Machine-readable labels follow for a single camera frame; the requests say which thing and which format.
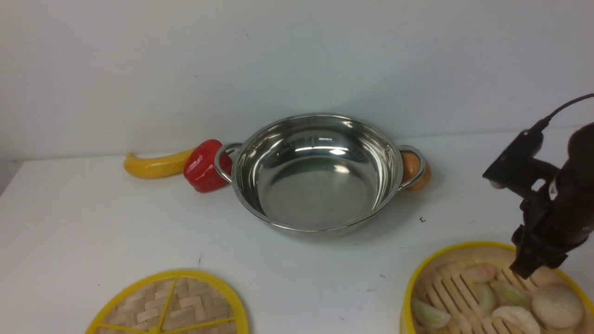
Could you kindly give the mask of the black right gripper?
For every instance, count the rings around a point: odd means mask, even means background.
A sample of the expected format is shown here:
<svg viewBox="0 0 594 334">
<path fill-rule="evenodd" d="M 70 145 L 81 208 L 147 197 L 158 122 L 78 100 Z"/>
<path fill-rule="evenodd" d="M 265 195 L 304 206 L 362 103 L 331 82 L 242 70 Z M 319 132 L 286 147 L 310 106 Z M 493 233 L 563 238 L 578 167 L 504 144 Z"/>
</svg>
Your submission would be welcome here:
<svg viewBox="0 0 594 334">
<path fill-rule="evenodd" d="M 510 269 L 528 279 L 540 268 L 557 269 L 569 252 L 590 236 L 590 186 L 558 179 L 556 198 L 538 219 L 524 215 L 526 222 L 513 235 L 516 258 Z"/>
</svg>

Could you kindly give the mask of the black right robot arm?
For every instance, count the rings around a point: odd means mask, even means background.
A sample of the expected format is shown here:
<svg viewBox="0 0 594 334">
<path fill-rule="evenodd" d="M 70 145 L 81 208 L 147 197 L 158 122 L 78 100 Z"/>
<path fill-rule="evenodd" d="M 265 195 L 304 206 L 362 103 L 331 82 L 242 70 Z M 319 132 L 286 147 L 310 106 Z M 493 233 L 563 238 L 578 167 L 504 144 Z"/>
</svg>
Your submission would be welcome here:
<svg viewBox="0 0 594 334">
<path fill-rule="evenodd" d="M 528 279 L 542 267 L 558 268 L 593 232 L 594 126 L 575 131 L 568 159 L 556 175 L 520 205 L 523 224 L 512 235 L 516 258 L 510 269 Z"/>
</svg>

